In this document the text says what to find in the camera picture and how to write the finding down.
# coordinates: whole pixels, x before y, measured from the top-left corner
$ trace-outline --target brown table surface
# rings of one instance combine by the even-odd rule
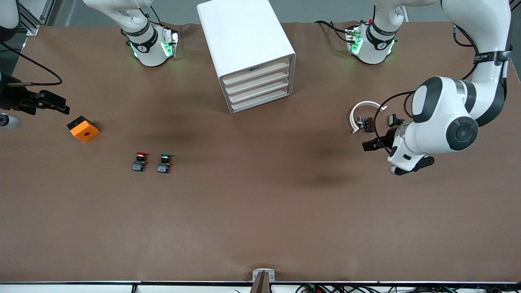
[[[15,113],[21,128],[0,133],[0,280],[242,280],[257,267],[278,280],[520,280],[514,71],[475,145],[392,176],[383,150],[362,151],[374,134],[350,133],[351,108],[460,78],[472,49],[449,23],[405,23],[389,58],[369,66],[324,26],[283,26],[294,94],[237,115],[200,26],[183,26],[179,58],[157,68],[139,64],[118,27],[28,38],[23,52],[63,77],[49,90],[71,114]],[[53,81],[25,60],[14,75]],[[402,101],[385,114],[404,117]],[[89,143],[66,127],[80,115],[101,129]],[[150,154],[144,173],[131,170],[136,151]],[[161,153],[175,155],[169,175],[155,170]]]

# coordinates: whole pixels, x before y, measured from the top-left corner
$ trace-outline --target orange cube with hole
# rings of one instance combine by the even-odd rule
[[[100,131],[94,126],[94,124],[83,116],[80,116],[73,122],[67,124],[67,128],[69,128],[70,133],[72,133],[75,138],[83,142],[88,142],[100,134]]]

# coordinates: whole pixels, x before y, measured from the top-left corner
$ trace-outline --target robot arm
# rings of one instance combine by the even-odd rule
[[[177,31],[151,23],[140,9],[150,7],[152,0],[83,0],[117,22],[129,38],[134,56],[145,66],[159,66],[175,57]]]
[[[404,21],[400,6],[428,6],[436,0],[372,0],[375,14],[371,22],[362,22],[347,32],[350,54],[367,64],[378,64],[391,53],[394,37]]]
[[[389,130],[391,173],[403,175],[431,165],[428,154],[459,152],[477,139],[479,127],[495,119],[506,98],[511,12],[507,0],[443,2],[448,18],[476,46],[472,82],[432,77],[414,92],[413,122]]]
[[[0,42],[14,37],[19,25],[18,0],[0,0]]]
[[[18,0],[0,0],[0,42],[10,40],[18,31],[20,25]],[[0,72],[0,108],[13,109],[31,115],[36,109],[53,109],[63,114],[69,114],[66,100],[49,91],[39,93],[28,91],[25,83]],[[17,128],[20,119],[16,116],[0,114],[0,128]]]

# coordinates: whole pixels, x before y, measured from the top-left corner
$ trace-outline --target white plastic clip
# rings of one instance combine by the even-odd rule
[[[360,129],[360,127],[358,127],[358,125],[356,124],[355,118],[353,116],[356,108],[358,108],[360,106],[372,106],[372,107],[378,109],[380,107],[380,104],[373,102],[373,101],[363,101],[363,102],[356,104],[353,107],[353,109],[351,110],[351,114],[349,115],[349,122],[351,123],[351,127],[353,128],[353,132],[352,132],[353,134],[355,134]],[[385,110],[385,109],[387,109],[387,106],[382,107],[382,109],[380,109],[380,112],[383,112],[383,110]]]

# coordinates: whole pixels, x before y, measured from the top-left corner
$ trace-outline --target gray floor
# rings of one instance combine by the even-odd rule
[[[161,21],[183,25],[200,23],[196,6],[206,0],[155,0],[154,8]],[[270,0],[275,13],[281,22],[314,22],[326,20],[343,22],[349,20],[368,19],[373,13],[373,4],[369,0]],[[61,0],[52,24],[55,26],[115,26],[107,16],[88,8],[82,0]],[[439,1],[428,7],[408,7],[410,21],[448,21],[441,10]],[[512,13],[512,43],[514,49],[512,60],[517,68],[521,68],[521,7]],[[24,40],[19,35],[11,44],[21,48]],[[10,52],[0,53],[0,68],[12,72],[16,63],[16,55]]]

